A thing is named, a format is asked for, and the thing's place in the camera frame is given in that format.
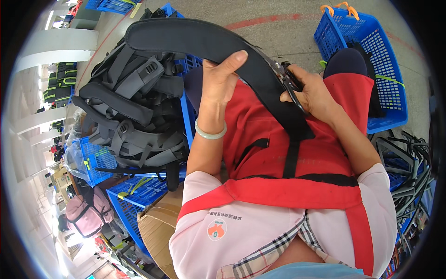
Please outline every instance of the bracelet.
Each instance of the bracelet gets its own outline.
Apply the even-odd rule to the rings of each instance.
[[[195,131],[197,131],[197,133],[198,133],[201,137],[203,137],[203,138],[205,138],[205,139],[219,139],[219,138],[223,137],[223,136],[226,134],[226,131],[227,131],[226,122],[224,122],[224,128],[223,128],[223,131],[222,131],[221,133],[212,135],[212,134],[208,134],[208,133],[203,132],[203,131],[198,127],[198,118],[197,118],[197,120],[195,120]]]

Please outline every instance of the pink shirt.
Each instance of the pink shirt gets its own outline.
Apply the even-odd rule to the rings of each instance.
[[[358,178],[372,233],[373,277],[380,277],[393,254],[396,213],[389,178],[382,164],[375,164]],[[183,204],[221,185],[215,177],[197,171],[184,182]],[[305,209],[279,208],[233,202],[185,215],[169,241],[173,266],[179,279],[215,279],[217,270],[236,263],[293,228]],[[350,227],[344,210],[309,209],[310,227],[325,253],[355,266]]]

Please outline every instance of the plaid shirt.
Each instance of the plaid shirt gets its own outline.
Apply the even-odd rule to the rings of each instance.
[[[311,230],[308,213],[305,211],[304,218],[292,229],[238,262],[220,268],[217,271],[216,278],[245,279],[261,275],[282,255],[296,235],[316,252],[324,262],[347,265],[324,253]]]

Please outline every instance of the pink bag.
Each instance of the pink bag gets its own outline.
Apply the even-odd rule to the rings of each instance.
[[[105,223],[114,219],[114,212],[101,189],[94,187],[83,196],[75,196],[66,205],[68,228],[84,238],[96,236]]]

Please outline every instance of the red apron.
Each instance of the red apron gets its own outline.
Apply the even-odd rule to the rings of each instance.
[[[373,80],[359,74],[336,74],[324,79],[324,83],[334,100],[366,134]],[[313,116],[306,120],[315,138],[300,142],[295,176],[283,179],[290,145],[288,134],[252,89],[238,81],[226,108],[227,132],[223,138],[223,159],[230,179],[186,202],[178,219],[235,200],[285,208],[344,209],[355,265],[371,276],[372,235],[348,158],[327,124]]]

